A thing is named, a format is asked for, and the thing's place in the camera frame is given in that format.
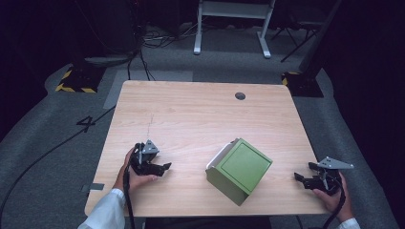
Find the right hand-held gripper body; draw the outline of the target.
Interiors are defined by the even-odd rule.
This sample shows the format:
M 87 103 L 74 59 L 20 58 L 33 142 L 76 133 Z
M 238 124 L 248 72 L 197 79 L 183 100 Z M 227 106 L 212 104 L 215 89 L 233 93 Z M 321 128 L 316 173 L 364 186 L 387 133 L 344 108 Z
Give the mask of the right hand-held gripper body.
M 305 178 L 304 187 L 306 189 L 318 189 L 328 195 L 332 196 L 337 193 L 339 185 L 342 183 L 340 170 L 353 169 L 354 165 L 346 163 L 329 156 L 322 159 L 317 163 L 320 170 L 313 170 L 316 172 L 312 178 Z

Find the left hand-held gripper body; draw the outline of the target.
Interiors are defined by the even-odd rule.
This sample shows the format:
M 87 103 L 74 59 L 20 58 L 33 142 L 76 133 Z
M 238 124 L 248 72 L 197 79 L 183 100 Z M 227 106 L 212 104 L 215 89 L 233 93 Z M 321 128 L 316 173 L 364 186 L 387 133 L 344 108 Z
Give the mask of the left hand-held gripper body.
M 159 165 L 153 164 L 152 160 L 158 154 L 159 149 L 148 139 L 145 143 L 137 143 L 130 156 L 130 165 L 139 176 L 149 175 L 150 172 L 160 169 Z

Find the person's left hand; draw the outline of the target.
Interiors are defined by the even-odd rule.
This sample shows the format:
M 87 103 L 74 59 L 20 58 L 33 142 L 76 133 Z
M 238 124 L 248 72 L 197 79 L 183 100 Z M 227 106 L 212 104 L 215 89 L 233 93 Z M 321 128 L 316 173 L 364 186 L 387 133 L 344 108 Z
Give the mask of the person's left hand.
M 117 174 L 116 182 L 113 185 L 114 189 L 119 189 L 121 191 L 124 191 L 124 178 L 123 177 L 124 177 L 126 167 L 129 163 L 129 159 L 132 154 L 132 151 L 133 151 L 133 149 L 130 149 L 125 156 L 124 162 Z M 129 173 L 130 173 L 130 177 L 129 177 L 129 185 L 130 185 L 129 193 L 130 194 L 133 194 L 140 186 L 158 179 L 158 177 L 154 176 L 154 175 L 138 176 L 132 169 L 129 169 Z

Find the grey tape strip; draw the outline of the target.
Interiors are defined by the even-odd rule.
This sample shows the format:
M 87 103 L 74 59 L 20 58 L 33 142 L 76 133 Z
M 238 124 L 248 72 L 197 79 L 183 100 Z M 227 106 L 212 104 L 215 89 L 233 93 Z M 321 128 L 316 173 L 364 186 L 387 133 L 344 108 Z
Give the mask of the grey tape strip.
M 83 185 L 80 191 L 83 193 L 89 193 L 90 191 L 102 191 L 103 188 L 104 188 L 103 183 L 91 183 Z

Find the green box with white rim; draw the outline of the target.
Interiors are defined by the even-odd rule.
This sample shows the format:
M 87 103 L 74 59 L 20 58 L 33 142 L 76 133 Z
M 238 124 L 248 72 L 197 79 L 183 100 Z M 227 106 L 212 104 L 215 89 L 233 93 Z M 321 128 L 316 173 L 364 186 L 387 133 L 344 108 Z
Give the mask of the green box with white rim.
M 272 160 L 242 138 L 229 142 L 207 163 L 206 179 L 238 206 L 252 194 Z

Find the black tape floor mark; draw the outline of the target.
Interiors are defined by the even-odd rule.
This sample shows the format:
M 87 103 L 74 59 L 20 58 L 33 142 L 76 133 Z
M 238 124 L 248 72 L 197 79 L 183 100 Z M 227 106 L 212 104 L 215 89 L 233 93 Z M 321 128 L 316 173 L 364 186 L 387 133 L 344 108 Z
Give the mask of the black tape floor mark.
M 88 130 L 92 127 L 95 126 L 96 124 L 93 122 L 93 118 L 91 116 L 86 116 L 85 118 L 79 120 L 76 122 L 77 126 L 81 126 L 82 127 L 82 131 L 84 133 L 87 133 Z

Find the black yellow striped stand base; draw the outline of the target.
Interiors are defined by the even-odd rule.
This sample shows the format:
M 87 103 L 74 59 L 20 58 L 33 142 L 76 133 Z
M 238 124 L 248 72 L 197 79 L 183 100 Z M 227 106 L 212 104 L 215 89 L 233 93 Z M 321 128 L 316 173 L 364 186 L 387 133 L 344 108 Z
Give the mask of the black yellow striped stand base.
M 55 90 L 57 92 L 94 94 L 98 91 L 104 73 L 105 68 L 87 67 L 78 69 L 71 66 L 64 73 Z
M 287 86 L 292 96 L 323 97 L 315 78 L 304 73 L 285 72 L 281 75 L 282 84 Z

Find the black folding stand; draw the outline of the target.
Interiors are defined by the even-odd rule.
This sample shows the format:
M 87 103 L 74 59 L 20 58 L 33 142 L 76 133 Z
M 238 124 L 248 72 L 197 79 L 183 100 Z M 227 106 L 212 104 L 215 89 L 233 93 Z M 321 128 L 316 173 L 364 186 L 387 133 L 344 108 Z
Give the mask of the black folding stand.
M 288 12 L 285 24 L 279 27 L 277 32 L 271 36 L 271 39 L 274 40 L 282 32 L 285 32 L 294 45 L 294 48 L 281 59 L 281 62 L 288 60 L 295 52 L 306 45 L 312 37 L 316 36 L 324 22 L 325 18 L 316 13 Z

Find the dark slanted stand post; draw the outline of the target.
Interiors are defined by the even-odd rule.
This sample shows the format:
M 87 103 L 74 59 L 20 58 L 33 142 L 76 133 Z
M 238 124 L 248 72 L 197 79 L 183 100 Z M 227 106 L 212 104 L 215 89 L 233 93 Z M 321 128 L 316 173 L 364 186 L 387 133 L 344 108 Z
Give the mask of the dark slanted stand post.
M 336 0 L 327 20 L 318 32 L 309 51 L 302 60 L 299 69 L 302 71 L 305 81 L 314 81 L 317 74 L 328 59 L 328 52 L 332 43 L 332 35 L 336 26 L 336 15 L 339 12 L 343 0 Z

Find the white metal desk frame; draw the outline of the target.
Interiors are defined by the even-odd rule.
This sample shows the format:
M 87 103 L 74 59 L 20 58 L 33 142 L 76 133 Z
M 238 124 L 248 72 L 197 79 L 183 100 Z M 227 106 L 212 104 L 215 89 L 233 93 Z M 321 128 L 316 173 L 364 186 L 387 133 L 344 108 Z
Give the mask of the white metal desk frame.
M 269 0 L 267 4 L 250 4 L 200 0 L 197 12 L 197 33 L 193 53 L 199 55 L 202 51 L 204 16 L 260 19 L 264 21 L 264 24 L 262 30 L 257 31 L 256 34 L 264 58 L 269 59 L 271 53 L 266 42 L 266 32 L 274 10 L 275 1 L 276 0 Z

